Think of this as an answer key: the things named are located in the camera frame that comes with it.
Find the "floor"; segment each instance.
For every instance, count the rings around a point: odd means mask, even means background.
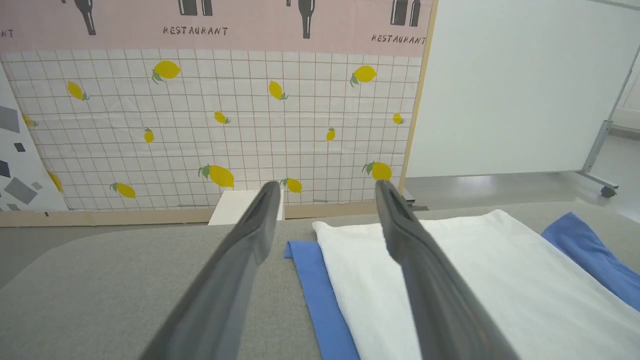
[[[35,259],[64,243],[113,231],[192,225],[202,224],[0,228],[0,289]]]
[[[618,194],[605,199],[602,185],[576,173],[414,177],[406,179],[405,188],[417,206],[431,210],[582,201],[640,222],[640,141],[608,136],[591,173],[618,184]]]

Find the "blue cloth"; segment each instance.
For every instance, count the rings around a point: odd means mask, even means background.
[[[556,220],[542,232],[542,237],[640,311],[640,275],[621,263],[576,214],[568,213]]]
[[[293,258],[309,315],[325,360],[360,360],[351,331],[335,300],[320,245],[315,241],[289,241],[285,258]]]

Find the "pink banner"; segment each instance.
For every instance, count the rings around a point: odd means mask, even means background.
[[[234,49],[422,56],[431,0],[7,0],[0,51]]]

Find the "caster wheel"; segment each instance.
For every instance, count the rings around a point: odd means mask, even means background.
[[[602,188],[602,190],[600,190],[600,194],[602,195],[602,197],[610,199],[616,196],[616,190],[605,186]]]

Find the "folded cloth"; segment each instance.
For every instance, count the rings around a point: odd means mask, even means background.
[[[640,354],[640,313],[507,213],[420,223],[522,359]],[[380,224],[313,226],[360,358],[420,359],[404,277]]]
[[[360,360],[349,327],[335,300],[318,243],[289,241],[284,257],[293,258],[296,264],[322,358]]]
[[[640,311],[640,275],[621,263],[576,214],[568,213],[556,220],[542,232],[542,237]]]

